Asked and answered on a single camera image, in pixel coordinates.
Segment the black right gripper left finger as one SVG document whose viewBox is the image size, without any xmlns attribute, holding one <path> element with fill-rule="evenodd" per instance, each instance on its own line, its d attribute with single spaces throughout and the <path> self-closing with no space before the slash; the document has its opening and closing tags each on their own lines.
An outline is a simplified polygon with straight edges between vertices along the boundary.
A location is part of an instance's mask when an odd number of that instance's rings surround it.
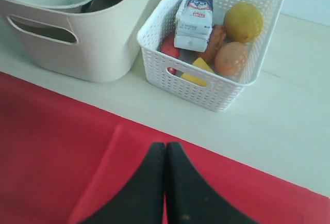
<svg viewBox="0 0 330 224">
<path fill-rule="evenodd" d="M 77 207 L 80 223 L 162 223 L 166 147 L 111 142 Z"/>
</svg>

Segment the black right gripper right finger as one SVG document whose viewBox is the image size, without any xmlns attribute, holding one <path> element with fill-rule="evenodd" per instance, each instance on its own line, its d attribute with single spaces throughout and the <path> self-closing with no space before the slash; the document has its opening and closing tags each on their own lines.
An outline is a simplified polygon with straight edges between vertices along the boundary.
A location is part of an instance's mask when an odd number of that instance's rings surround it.
<svg viewBox="0 0 330 224">
<path fill-rule="evenodd" d="M 255 223 L 207 183 L 179 142 L 167 144 L 164 193 L 168 223 Z"/>
</svg>

